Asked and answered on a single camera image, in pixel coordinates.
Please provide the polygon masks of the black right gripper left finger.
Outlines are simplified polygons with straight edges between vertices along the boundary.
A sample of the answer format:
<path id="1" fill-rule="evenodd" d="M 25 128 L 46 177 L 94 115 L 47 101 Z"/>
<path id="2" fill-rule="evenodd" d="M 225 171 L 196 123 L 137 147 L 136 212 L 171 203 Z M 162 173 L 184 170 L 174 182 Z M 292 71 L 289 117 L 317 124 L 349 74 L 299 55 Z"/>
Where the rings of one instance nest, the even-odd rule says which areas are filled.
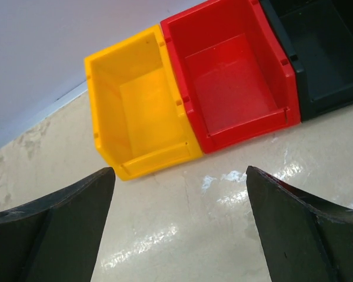
<path id="1" fill-rule="evenodd" d="M 105 167 L 0 211 L 0 281 L 90 281 L 114 186 Z"/>

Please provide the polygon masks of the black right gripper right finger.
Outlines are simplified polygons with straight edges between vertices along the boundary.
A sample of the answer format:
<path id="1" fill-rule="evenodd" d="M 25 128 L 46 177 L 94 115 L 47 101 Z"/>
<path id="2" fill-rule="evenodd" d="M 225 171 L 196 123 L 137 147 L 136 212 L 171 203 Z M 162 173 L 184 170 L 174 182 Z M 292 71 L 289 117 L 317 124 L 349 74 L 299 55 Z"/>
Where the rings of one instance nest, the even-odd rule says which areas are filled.
<path id="1" fill-rule="evenodd" d="M 353 209 L 247 168 L 247 191 L 272 281 L 353 281 Z"/>

